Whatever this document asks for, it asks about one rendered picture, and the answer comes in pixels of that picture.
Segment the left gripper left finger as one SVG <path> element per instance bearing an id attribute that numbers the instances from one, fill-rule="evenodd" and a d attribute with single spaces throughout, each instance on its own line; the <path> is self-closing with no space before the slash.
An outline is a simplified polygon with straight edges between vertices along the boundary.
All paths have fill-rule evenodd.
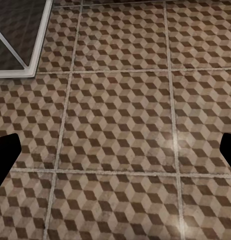
<path id="1" fill-rule="evenodd" d="M 22 146 L 17 133 L 0 137 L 0 186 L 21 152 Z"/>

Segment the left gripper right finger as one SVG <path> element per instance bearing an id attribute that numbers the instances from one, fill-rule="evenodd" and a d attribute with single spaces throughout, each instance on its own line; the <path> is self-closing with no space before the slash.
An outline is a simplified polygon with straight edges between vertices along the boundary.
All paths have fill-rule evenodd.
<path id="1" fill-rule="evenodd" d="M 223 136 L 220 142 L 219 151 L 221 152 L 222 156 L 231 167 L 231 134 L 230 133 L 223 133 Z"/>

